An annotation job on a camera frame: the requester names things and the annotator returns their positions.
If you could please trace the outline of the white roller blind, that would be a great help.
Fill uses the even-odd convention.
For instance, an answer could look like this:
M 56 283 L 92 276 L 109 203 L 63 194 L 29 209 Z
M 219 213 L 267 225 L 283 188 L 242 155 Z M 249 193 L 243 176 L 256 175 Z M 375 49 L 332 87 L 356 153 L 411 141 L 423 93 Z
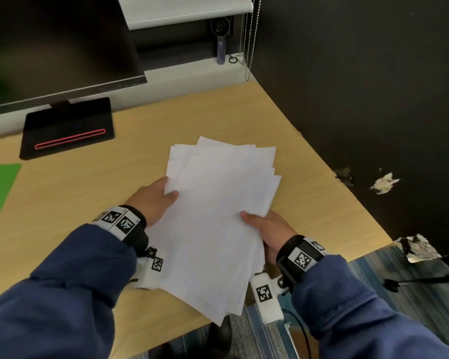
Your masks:
M 119 0 L 130 30 L 249 13 L 252 0 Z

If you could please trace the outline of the black computer monitor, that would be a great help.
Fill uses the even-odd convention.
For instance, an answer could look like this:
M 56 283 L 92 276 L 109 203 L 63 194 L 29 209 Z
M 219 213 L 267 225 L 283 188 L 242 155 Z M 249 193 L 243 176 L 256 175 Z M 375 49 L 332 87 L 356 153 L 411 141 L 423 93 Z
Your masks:
M 0 0 L 0 114 L 145 83 L 119 0 Z

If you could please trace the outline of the black monitor base red stripe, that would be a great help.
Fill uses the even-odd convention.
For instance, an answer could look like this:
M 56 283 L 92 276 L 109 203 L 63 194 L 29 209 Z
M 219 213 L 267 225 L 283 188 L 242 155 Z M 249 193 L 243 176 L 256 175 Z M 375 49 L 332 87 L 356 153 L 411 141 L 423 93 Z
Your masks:
M 26 115 L 19 158 L 32 160 L 114 137 L 109 97 L 59 102 Z

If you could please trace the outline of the stack of white paper sheets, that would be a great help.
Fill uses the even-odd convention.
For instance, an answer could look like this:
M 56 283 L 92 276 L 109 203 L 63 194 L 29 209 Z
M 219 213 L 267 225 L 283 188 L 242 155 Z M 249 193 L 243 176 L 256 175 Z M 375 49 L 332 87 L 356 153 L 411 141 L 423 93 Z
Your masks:
M 217 325 L 241 314 L 248 282 L 264 267 L 263 241 L 240 213 L 269 212 L 281 181 L 275 154 L 275 146 L 202 136 L 170 148 L 165 192 L 179 197 L 146 231 L 156 255 L 165 255 L 156 287 Z

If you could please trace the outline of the person's right forearm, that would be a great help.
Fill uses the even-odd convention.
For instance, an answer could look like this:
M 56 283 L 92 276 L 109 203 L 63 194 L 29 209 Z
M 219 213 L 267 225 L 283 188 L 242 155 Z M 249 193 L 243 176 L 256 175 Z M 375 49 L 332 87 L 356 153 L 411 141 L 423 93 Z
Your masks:
M 296 268 L 292 302 L 321 359 L 449 359 L 449 346 L 391 309 L 339 255 Z

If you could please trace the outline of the person's left forearm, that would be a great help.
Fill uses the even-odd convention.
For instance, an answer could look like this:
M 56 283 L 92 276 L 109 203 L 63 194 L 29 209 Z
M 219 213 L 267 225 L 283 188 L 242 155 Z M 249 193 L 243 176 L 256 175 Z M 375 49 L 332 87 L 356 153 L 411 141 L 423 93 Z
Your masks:
M 135 273 L 131 233 L 84 224 L 0 295 L 0 359 L 108 359 Z

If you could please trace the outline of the person's right hand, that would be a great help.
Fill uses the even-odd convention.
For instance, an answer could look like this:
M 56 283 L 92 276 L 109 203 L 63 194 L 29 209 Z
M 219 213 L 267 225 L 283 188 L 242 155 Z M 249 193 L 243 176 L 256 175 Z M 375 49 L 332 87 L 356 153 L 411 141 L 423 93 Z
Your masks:
M 258 230 L 258 232 L 265 245 L 268 261 L 275 265 L 277 254 L 281 248 L 298 233 L 272 210 L 269 210 L 264 217 L 267 219 L 266 228 Z

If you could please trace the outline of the person's left hand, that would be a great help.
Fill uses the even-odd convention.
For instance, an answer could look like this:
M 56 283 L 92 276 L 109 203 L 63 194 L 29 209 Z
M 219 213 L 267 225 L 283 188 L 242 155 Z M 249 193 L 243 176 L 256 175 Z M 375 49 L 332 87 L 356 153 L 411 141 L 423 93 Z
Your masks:
M 148 186 L 140 187 L 124 203 L 143 214 L 147 227 L 157 223 L 168 210 L 162 206 L 162 196 L 165 194 L 167 182 L 168 177 L 162 177 Z

